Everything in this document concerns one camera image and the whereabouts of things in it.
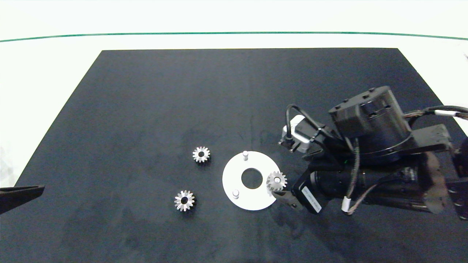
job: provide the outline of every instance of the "black fabric surface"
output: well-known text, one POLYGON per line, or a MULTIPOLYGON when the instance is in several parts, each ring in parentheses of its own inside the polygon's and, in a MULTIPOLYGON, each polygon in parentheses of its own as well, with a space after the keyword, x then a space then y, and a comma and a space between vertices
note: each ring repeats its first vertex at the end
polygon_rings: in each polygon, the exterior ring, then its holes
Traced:
MULTIPOLYGON (((306 169, 277 145, 287 104, 330 125, 331 107, 384 85, 403 111, 441 104, 397 49, 103 51, 17 183, 46 188, 1 216, 0 262, 467 262, 468 223, 451 205, 347 217, 334 200, 314 216, 279 202, 246 211, 224 193, 224 166, 244 150, 290 183, 306 169), (175 209, 180 190, 195 193, 193 212, 175 209)), ((438 123, 465 138, 447 117, 416 126, 438 123)))

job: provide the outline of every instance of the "metal gear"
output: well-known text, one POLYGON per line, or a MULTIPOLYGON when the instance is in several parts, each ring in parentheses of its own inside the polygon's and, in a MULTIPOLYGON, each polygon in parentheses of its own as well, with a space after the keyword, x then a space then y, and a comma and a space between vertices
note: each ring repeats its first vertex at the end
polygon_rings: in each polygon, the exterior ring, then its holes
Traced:
POLYGON ((208 158, 210 158, 210 150, 208 148, 200 146, 195 149, 193 153, 193 159, 198 162, 206 162, 208 161, 208 158))
POLYGON ((193 196, 193 193, 190 193, 190 191, 180 191, 180 194, 178 193, 175 197, 174 203, 176 209, 185 212, 190 210, 190 207, 195 203, 195 196, 193 196))
POLYGON ((266 185, 271 191, 281 191, 286 187, 287 179, 281 172, 272 172, 266 179, 266 185))

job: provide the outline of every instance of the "white circular plate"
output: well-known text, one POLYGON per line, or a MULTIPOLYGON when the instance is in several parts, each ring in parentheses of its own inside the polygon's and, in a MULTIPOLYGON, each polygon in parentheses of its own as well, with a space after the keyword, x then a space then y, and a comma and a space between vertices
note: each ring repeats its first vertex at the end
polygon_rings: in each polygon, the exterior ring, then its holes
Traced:
POLYGON ((224 167, 224 192, 231 202, 242 209, 260 210, 267 208, 276 201, 266 185, 268 176, 274 171, 279 171, 279 168, 267 155, 249 151, 247 160, 245 160, 243 153, 239 153, 231 158, 224 167), (249 168, 256 169, 262 174, 262 184, 256 189, 247 188, 242 183, 242 173, 249 168))

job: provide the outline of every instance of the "black cable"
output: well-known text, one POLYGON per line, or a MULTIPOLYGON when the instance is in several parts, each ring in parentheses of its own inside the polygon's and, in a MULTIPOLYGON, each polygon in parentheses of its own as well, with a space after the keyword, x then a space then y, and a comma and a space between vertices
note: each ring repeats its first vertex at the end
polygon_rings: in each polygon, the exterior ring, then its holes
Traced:
POLYGON ((291 109, 295 109, 296 111, 298 111, 302 116, 304 116, 306 118, 306 120, 318 131, 321 131, 325 136, 329 137, 329 138, 332 138, 332 139, 339 139, 337 138, 336 136, 334 136, 333 134, 329 133, 328 131, 326 131, 325 129, 322 129, 318 123, 312 119, 303 109, 299 108, 299 106, 295 105, 295 104, 289 104, 287 107, 286 107, 286 113, 285 113, 285 117, 286 117, 286 140, 292 140, 293 139, 293 136, 291 134, 291 120, 289 118, 289 111, 291 109))
POLYGON ((440 106, 434 106, 434 107, 428 107, 424 109, 425 111, 431 111, 431 110, 451 110, 451 111, 458 111, 458 112, 464 112, 468 113, 468 108, 465 107, 460 107, 460 106, 451 106, 451 105, 440 105, 440 106))
POLYGON ((428 107, 423 110, 413 110, 413 111, 405 113, 403 116, 405 118, 410 118, 408 121, 408 124, 410 125, 410 127, 412 127, 414 122, 419 117, 435 114, 434 112, 435 110, 457 111, 457 113, 455 114, 455 117, 468 120, 468 108, 461 107, 461 106, 453 106, 453 105, 440 105, 440 106, 428 107))

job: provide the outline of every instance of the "plate center hole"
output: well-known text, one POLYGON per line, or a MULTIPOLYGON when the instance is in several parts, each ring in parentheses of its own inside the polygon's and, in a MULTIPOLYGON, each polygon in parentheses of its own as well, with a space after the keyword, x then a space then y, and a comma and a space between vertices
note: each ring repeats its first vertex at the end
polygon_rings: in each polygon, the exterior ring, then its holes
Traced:
POLYGON ((242 173, 242 183, 249 189, 258 188, 262 182, 262 174, 257 169, 249 168, 242 173))

